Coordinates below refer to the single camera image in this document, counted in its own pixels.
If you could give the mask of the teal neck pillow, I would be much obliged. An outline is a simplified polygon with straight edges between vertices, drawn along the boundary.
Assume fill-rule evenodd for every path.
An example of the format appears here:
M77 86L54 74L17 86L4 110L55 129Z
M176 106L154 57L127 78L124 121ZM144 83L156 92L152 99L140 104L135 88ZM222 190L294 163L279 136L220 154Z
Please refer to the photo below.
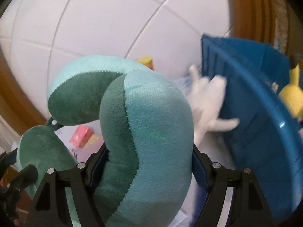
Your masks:
M114 56L87 56L66 65L47 91L53 125L20 139L19 170L76 165L55 131L99 121L108 159L97 173L94 203L106 226L168 226L192 179L194 128L176 84L146 66Z

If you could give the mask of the blue plastic storage crate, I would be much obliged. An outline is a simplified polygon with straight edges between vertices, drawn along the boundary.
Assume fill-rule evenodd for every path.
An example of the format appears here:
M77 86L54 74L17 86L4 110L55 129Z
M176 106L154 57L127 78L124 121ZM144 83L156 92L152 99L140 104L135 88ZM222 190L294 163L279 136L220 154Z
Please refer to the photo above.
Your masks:
M224 134L234 165L250 168L272 218L287 219L302 199L302 140L278 91L289 83L289 61L269 44L203 35L202 75L224 76L226 95L222 119L239 119Z

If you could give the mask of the pink tissue pack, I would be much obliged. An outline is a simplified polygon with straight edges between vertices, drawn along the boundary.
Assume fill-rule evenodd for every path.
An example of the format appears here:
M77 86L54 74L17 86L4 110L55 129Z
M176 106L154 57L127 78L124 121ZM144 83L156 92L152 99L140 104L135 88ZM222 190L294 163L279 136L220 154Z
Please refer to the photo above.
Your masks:
M75 148L83 148L92 135L93 131L89 127L79 125L73 133L69 143Z

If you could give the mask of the yellow pikachu plush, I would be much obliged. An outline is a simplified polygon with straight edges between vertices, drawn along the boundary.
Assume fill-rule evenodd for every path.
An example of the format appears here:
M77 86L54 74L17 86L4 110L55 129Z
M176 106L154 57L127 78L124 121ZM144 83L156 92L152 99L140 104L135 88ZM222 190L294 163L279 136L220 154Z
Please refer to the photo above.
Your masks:
M293 118L302 119L302 89L299 86L300 53L292 54L289 58L290 82L280 91L279 98Z

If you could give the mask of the white plush rabbit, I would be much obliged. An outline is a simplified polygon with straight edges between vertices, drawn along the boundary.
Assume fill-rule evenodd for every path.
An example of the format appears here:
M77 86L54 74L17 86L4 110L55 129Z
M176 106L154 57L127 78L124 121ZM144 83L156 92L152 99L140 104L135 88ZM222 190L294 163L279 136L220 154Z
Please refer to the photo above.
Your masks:
M192 87L187 95L194 120L194 144L199 145L208 132L227 132L236 128L237 118L220 119L226 95L227 79L216 75L212 79L200 76L197 66L189 68Z

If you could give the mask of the pink snack canister yellow lid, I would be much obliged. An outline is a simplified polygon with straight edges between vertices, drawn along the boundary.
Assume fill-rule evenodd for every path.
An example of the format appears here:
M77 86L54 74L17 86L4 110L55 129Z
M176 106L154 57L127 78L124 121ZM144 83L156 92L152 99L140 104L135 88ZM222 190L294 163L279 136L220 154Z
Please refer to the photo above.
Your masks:
M145 57L138 58L137 62L145 65L146 67L150 68L151 70L154 69L151 56L145 56Z

